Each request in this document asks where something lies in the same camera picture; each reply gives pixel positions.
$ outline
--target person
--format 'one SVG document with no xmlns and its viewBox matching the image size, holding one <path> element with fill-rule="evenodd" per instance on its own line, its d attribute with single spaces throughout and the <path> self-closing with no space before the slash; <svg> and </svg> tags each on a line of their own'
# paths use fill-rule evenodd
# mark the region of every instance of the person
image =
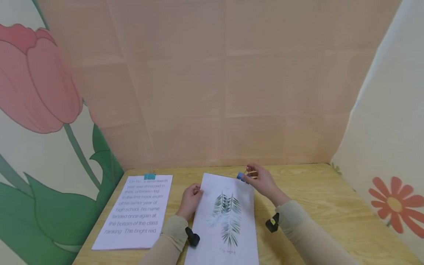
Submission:
<svg viewBox="0 0 424 265">
<path fill-rule="evenodd" d="M 275 211 L 279 213 L 279 227 L 306 264 L 357 264 L 296 201 L 291 200 L 278 188 L 268 170 L 257 164 L 248 164 L 246 170 L 249 173 L 242 176 L 243 180 L 274 204 Z M 187 221 L 195 212 L 202 194 L 199 184 L 193 184 L 184 191 L 178 211 L 168 219 L 159 239 L 143 257 L 140 265 L 177 263 L 187 240 Z"/>
</svg>

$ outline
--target paper with plant illustration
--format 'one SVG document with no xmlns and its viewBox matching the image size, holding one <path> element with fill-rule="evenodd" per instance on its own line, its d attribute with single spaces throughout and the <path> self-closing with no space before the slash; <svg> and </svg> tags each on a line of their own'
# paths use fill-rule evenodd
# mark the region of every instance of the paper with plant illustration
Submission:
<svg viewBox="0 0 424 265">
<path fill-rule="evenodd" d="M 205 173 L 201 188 L 204 194 L 192 227 L 200 243 L 188 249 L 185 265 L 259 264 L 253 187 Z"/>
</svg>

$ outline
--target sleeve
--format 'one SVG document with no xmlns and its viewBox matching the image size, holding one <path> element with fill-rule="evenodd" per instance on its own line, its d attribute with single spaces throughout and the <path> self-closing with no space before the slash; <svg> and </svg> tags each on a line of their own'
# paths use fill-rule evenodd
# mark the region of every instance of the sleeve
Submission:
<svg viewBox="0 0 424 265">
<path fill-rule="evenodd" d="M 175 265 L 187 240 L 187 221 L 180 216 L 169 217 L 161 235 L 142 258 L 139 265 Z"/>
<path fill-rule="evenodd" d="M 296 201 L 276 208 L 278 225 L 307 265 L 358 264 Z"/>
</svg>

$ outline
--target binder clip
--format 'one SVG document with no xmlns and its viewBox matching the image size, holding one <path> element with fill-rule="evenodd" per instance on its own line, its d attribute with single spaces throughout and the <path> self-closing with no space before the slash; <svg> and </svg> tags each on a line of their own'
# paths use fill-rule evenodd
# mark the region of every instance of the binder clip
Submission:
<svg viewBox="0 0 424 265">
<path fill-rule="evenodd" d="M 150 170 L 149 173 L 144 174 L 144 180 L 154 180 L 156 179 L 156 174 L 153 170 Z"/>
<path fill-rule="evenodd" d="M 278 221 L 280 220 L 280 214 L 276 213 L 271 219 L 265 222 L 266 228 L 269 232 L 274 233 L 278 230 Z"/>
<path fill-rule="evenodd" d="M 239 180 L 241 180 L 241 181 L 245 182 L 245 181 L 241 178 L 241 176 L 243 176 L 243 173 L 239 172 L 239 173 L 238 173 L 238 175 L 237 175 L 237 179 L 239 179 Z"/>
<path fill-rule="evenodd" d="M 200 236 L 198 234 L 194 234 L 190 227 L 186 227 L 185 230 L 188 236 L 188 244 L 191 247 L 197 247 L 200 241 Z"/>
</svg>

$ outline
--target table surface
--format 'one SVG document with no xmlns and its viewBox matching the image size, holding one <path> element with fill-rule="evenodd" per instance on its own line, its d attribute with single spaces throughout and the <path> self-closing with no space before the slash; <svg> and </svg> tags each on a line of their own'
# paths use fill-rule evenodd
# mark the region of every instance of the table surface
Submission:
<svg viewBox="0 0 424 265">
<path fill-rule="evenodd" d="M 277 185 L 297 200 L 311 218 L 336 239 L 361 264 L 420 264 L 414 254 L 372 212 L 368 205 L 327 164 L 278 165 L 266 167 Z M 173 215 L 181 195 L 192 183 L 201 183 L 203 173 L 235 177 L 244 167 L 198 167 L 156 170 L 173 175 L 165 220 Z M 147 250 L 91 251 L 103 224 L 128 176 L 146 170 L 128 170 L 81 248 L 76 265 L 137 265 Z M 265 221 L 275 213 L 267 198 L 255 192 L 255 221 L 260 264 L 304 264 L 281 230 L 271 234 Z M 184 264 L 187 244 L 177 264 Z"/>
</svg>

